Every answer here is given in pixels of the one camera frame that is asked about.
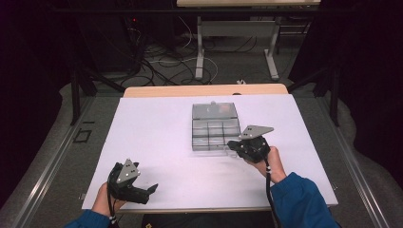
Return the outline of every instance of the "person's left hand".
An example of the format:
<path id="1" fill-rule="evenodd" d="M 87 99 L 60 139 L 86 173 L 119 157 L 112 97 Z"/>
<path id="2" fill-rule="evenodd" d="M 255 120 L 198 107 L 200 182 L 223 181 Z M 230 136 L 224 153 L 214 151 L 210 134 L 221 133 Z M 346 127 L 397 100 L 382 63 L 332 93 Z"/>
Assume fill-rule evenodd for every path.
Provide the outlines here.
<path id="1" fill-rule="evenodd" d="M 110 196 L 110 202 L 113 204 L 115 203 L 115 211 L 118 211 L 126 201 L 118 200 Z M 91 209 L 93 212 L 99 213 L 106 217 L 110 217 L 109 205 L 107 203 L 107 183 L 105 182 L 101 185 L 100 189 L 98 190 L 97 199 L 94 202 L 94 205 Z"/>

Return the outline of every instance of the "human hand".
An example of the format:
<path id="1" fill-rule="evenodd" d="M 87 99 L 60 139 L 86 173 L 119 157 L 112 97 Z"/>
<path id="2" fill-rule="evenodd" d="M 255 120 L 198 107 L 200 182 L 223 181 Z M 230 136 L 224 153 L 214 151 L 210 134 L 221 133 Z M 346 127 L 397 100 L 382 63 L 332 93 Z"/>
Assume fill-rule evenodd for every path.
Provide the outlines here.
<path id="1" fill-rule="evenodd" d="M 282 167 L 278 149 L 275 146 L 270 146 L 270 152 L 268 154 L 267 161 L 269 161 L 269 165 L 272 171 L 270 177 L 273 183 L 278 183 L 287 177 L 287 175 L 285 175 L 284 168 Z M 258 163 L 253 163 L 250 161 L 246 162 L 257 168 L 259 172 L 263 175 L 263 177 L 266 178 L 266 163 L 264 161 L 260 161 Z"/>
<path id="2" fill-rule="evenodd" d="M 110 202 L 115 203 L 115 211 L 119 210 L 124 204 L 125 201 L 123 200 L 118 200 L 110 196 Z M 101 215 L 104 215 L 106 217 L 110 217 L 110 211 L 109 211 L 109 204 L 107 203 L 107 183 L 105 182 L 103 185 L 101 185 L 100 189 L 98 190 L 98 195 L 97 198 L 95 199 L 94 205 L 92 206 L 91 209 L 93 212 L 99 213 Z"/>

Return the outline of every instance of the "gray carpet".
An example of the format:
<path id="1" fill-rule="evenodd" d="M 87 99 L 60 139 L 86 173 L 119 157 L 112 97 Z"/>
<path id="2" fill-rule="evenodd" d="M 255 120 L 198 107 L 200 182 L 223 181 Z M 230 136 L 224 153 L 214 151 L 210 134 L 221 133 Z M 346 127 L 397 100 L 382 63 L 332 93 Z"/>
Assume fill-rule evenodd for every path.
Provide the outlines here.
<path id="1" fill-rule="evenodd" d="M 233 50 L 243 44 L 247 38 L 221 38 L 210 43 L 205 43 L 207 48 Z M 281 77 L 280 83 L 291 84 L 287 80 L 288 72 L 297 55 L 298 47 L 302 42 L 299 36 L 284 37 L 281 40 L 280 55 L 275 55 L 278 72 Z M 255 48 L 248 52 L 217 53 L 206 52 L 205 56 L 211 58 L 218 66 L 218 74 L 213 84 L 235 84 L 238 79 L 243 79 L 248 84 L 277 83 L 269 78 L 268 68 L 262 54 L 262 42 L 258 41 Z M 148 55 L 154 55 L 155 49 L 150 49 Z M 190 49 L 182 48 L 183 53 L 191 53 Z M 161 57 L 148 58 L 149 61 L 159 60 Z M 185 66 L 165 67 L 152 64 L 164 75 L 173 77 L 178 72 L 185 70 Z M 216 67 L 206 62 L 206 69 L 213 75 Z M 147 69 L 142 70 L 139 75 L 149 76 Z M 189 78 L 189 71 L 176 76 L 173 80 L 179 83 L 183 78 Z M 147 80 L 136 78 L 124 82 L 124 86 L 138 86 L 146 83 Z M 157 85 L 162 83 L 161 79 L 155 79 Z M 55 170 L 49 189 L 46 189 L 44 197 L 37 208 L 32 209 L 31 218 L 28 218 L 27 227 L 61 227 L 81 214 L 82 201 L 80 194 L 85 193 L 92 174 L 96 167 L 101 153 L 107 131 L 113 119 L 119 96 L 112 89 L 103 84 L 97 84 L 100 93 L 95 98 L 87 98 L 90 104 L 84 118 L 76 125 L 77 131 L 82 133 L 75 139 L 84 140 L 86 134 L 90 135 L 87 142 L 74 142 L 68 144 L 66 156 L 63 157 L 61 166 Z M 375 227 L 370 214 L 363 203 L 360 193 L 357 191 L 354 180 L 347 169 L 345 159 L 341 153 L 341 147 L 327 116 L 320 108 L 319 100 L 312 95 L 312 85 L 307 85 L 295 91 L 297 105 L 307 125 L 318 155 L 331 183 L 335 184 L 336 197 L 339 205 L 332 207 L 331 211 L 342 227 Z M 53 154 L 60 149 L 60 145 L 66 140 L 71 120 L 71 100 L 69 87 L 61 90 L 64 96 L 64 105 L 59 113 L 58 119 L 48 134 L 37 157 L 32 162 L 29 171 L 15 189 L 0 212 L 0 227 L 12 227 L 16 224 L 20 211 L 24 208 L 29 194 L 35 184 L 41 178 L 41 174 L 51 161 Z M 348 108 L 340 104 L 338 110 L 340 130 L 346 141 L 352 146 L 355 136 L 355 125 L 352 121 Z M 375 162 L 368 160 L 358 152 L 354 151 L 359 161 L 360 168 L 366 180 L 370 184 L 378 206 L 387 218 L 390 227 L 399 227 L 403 222 L 403 193 L 393 181 L 391 176 Z M 121 227 L 139 227 L 142 215 L 129 214 L 121 219 Z"/>

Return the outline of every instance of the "white paper sheet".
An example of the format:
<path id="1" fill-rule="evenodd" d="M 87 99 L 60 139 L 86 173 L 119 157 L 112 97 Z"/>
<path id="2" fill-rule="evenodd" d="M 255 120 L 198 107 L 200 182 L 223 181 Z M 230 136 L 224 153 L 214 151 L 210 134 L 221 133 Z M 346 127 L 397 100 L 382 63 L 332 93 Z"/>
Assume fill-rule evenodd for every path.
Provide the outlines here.
<path id="1" fill-rule="evenodd" d="M 234 103 L 240 128 L 272 126 L 264 135 L 275 145 L 287 173 L 314 181 L 326 203 L 337 200 L 292 95 L 241 95 L 171 98 L 122 98 L 86 194 L 90 209 L 98 188 L 116 162 L 139 162 L 135 187 L 158 183 L 148 204 L 127 203 L 122 209 L 227 210 L 268 208 L 264 177 L 239 158 L 200 157 L 192 151 L 192 104 Z"/>

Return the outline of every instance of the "gray floor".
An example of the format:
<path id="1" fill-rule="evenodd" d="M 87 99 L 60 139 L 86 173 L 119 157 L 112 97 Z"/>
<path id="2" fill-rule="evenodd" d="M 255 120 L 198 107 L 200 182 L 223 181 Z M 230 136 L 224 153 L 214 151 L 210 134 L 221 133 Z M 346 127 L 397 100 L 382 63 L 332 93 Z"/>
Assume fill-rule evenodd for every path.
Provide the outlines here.
<path id="1" fill-rule="evenodd" d="M 213 49 L 234 50 L 247 39 L 216 39 Z M 275 55 L 281 77 L 279 82 L 272 82 L 269 78 L 261 51 L 264 43 L 261 40 L 258 40 L 256 47 L 248 52 L 207 51 L 205 56 L 215 64 L 207 61 L 205 67 L 213 75 L 218 72 L 212 81 L 213 84 L 235 84 L 237 80 L 243 79 L 248 84 L 289 85 L 291 82 L 287 80 L 287 76 L 301 42 L 299 36 L 283 37 L 281 40 L 280 55 Z M 212 44 L 213 42 L 205 42 L 206 48 L 211 48 Z M 252 45 L 253 42 L 248 43 L 244 49 Z M 178 51 L 191 52 L 182 46 Z M 158 64 L 153 66 L 164 75 L 172 76 L 185 69 L 185 66 L 170 68 Z M 149 75 L 149 71 L 142 70 L 139 75 Z M 186 77 L 189 77 L 189 72 L 177 76 L 175 81 L 179 82 Z M 157 85 L 162 84 L 159 79 L 155 81 Z M 137 86 L 142 83 L 144 83 L 142 79 L 130 79 L 124 86 Z M 85 113 L 73 127 L 69 126 L 71 120 L 69 87 L 66 86 L 61 90 L 64 103 L 59 116 L 29 171 L 2 208 L 0 227 L 61 227 L 80 215 L 82 201 L 79 196 L 85 193 L 89 186 L 107 130 L 119 97 L 122 95 L 102 84 L 97 84 L 97 87 L 100 92 L 95 98 L 83 97 Z M 331 208 L 334 217 L 342 227 L 399 227 L 403 221 L 402 190 L 387 171 L 353 150 L 355 125 L 348 107 L 340 103 L 338 114 L 341 127 L 334 128 L 326 115 L 329 96 L 323 99 L 314 98 L 312 87 L 313 85 L 307 85 L 295 91 L 294 95 L 329 180 L 335 185 L 339 205 Z M 74 137 L 80 129 L 91 131 L 87 143 L 74 142 Z M 48 183 L 49 188 L 41 188 L 40 181 Z M 124 215 L 120 222 L 121 227 L 139 227 L 141 217 L 142 215 L 135 214 Z"/>

